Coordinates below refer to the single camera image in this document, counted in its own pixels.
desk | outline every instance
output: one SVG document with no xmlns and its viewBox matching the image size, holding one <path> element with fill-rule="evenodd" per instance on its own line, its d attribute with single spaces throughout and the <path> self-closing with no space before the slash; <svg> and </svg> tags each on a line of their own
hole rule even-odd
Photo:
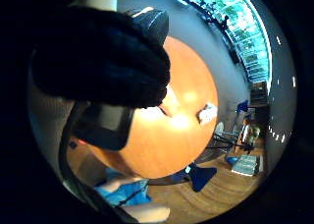
<svg viewBox="0 0 314 224">
<path fill-rule="evenodd" d="M 171 93 L 163 103 L 172 117 L 158 107 L 136 109 L 126 147 L 108 151 L 89 146 L 100 161 L 126 175 L 156 179 L 182 170 L 205 149 L 216 126 L 216 118 L 204 126 L 197 119 L 207 102 L 218 106 L 208 67 L 175 38 L 167 37 L 165 49 L 171 60 Z"/>
</svg>

gloved hand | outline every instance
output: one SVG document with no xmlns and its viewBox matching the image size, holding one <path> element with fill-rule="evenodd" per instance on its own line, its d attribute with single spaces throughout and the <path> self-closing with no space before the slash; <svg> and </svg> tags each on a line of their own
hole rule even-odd
<svg viewBox="0 0 314 224">
<path fill-rule="evenodd" d="M 33 80 L 48 94 L 136 108 L 159 105 L 167 93 L 168 55 L 128 15 L 68 7 L 34 39 Z"/>
</svg>

round table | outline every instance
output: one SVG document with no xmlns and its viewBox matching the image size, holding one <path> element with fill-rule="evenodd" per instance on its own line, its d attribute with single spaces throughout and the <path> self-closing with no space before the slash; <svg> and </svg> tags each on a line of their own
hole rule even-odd
<svg viewBox="0 0 314 224">
<path fill-rule="evenodd" d="M 215 130 L 216 117 L 203 126 L 197 118 L 207 102 L 218 106 L 208 67 L 189 46 L 173 37 L 167 37 L 164 47 L 171 60 L 171 81 L 163 101 L 166 110 L 136 109 L 122 150 L 89 146 L 100 161 L 125 175 L 156 179 L 174 174 L 201 154 Z"/>
</svg>

